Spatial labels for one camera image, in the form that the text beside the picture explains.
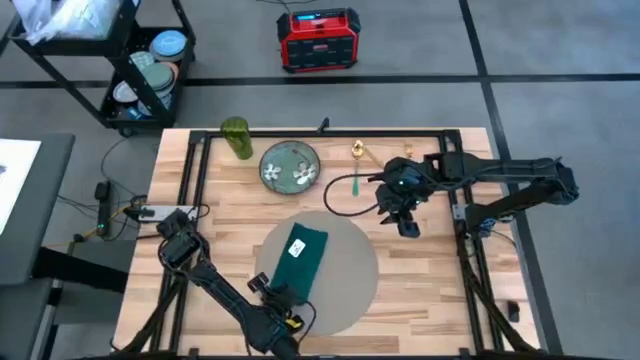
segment red portable battery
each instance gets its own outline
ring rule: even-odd
[[[282,68],[289,73],[345,69],[357,62],[361,27],[352,8],[282,14],[277,23]]]

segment gray circular mat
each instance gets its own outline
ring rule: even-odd
[[[273,277],[294,223],[329,234],[316,273],[309,302],[317,312],[310,331],[331,335],[345,330],[364,315],[378,288],[378,259],[367,235],[350,220],[328,212],[311,211],[294,215],[276,226],[265,239],[256,259],[255,272]],[[308,325],[309,306],[294,309]]]

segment black table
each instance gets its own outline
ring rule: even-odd
[[[47,304],[59,293],[53,279],[124,292],[128,274],[41,247],[75,137],[41,141],[29,174],[0,235],[0,358],[28,359]]]

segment green towel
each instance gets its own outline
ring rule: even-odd
[[[271,288],[286,287],[296,296],[296,305],[302,305],[309,297],[313,279],[327,244],[327,233],[293,224],[275,274]]]

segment green glass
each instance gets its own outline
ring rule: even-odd
[[[238,159],[247,160],[253,155],[247,120],[239,116],[230,117],[222,122],[220,131]]]

